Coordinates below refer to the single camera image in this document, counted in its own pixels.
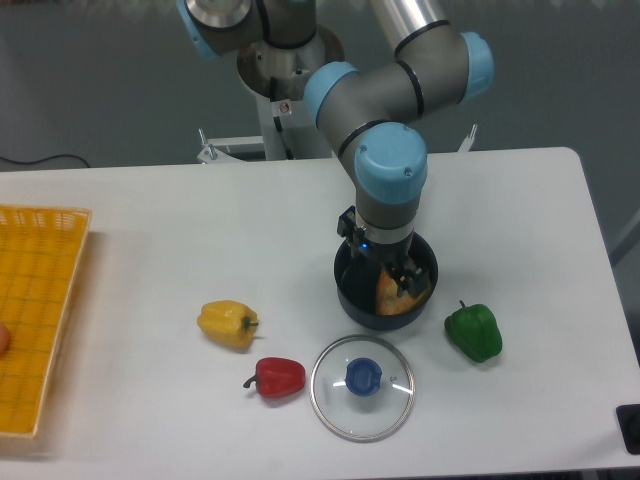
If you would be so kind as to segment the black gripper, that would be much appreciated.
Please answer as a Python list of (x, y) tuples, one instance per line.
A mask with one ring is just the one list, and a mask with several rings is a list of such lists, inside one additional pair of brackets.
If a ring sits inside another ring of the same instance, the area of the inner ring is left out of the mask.
[(393, 243), (380, 243), (368, 238), (364, 230), (355, 234), (355, 265), (373, 269), (389, 266), (389, 277), (395, 284), (395, 296), (413, 294), (413, 291), (427, 291), (430, 288), (430, 266), (421, 257), (409, 256), (413, 233)]

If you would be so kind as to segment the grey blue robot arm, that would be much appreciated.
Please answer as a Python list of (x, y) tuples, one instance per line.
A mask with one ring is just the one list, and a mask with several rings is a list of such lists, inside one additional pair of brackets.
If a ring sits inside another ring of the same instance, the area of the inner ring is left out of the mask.
[(401, 293), (418, 297), (428, 274), (410, 258), (409, 245), (427, 149), (411, 123), (486, 91), (494, 61), (487, 42), (455, 31), (436, 1), (372, 7), (394, 59), (361, 73), (319, 25), (312, 1), (177, 5), (203, 55), (236, 54), (238, 74), (256, 100), (266, 157), (334, 154), (356, 190), (339, 234), (354, 256), (379, 263)]

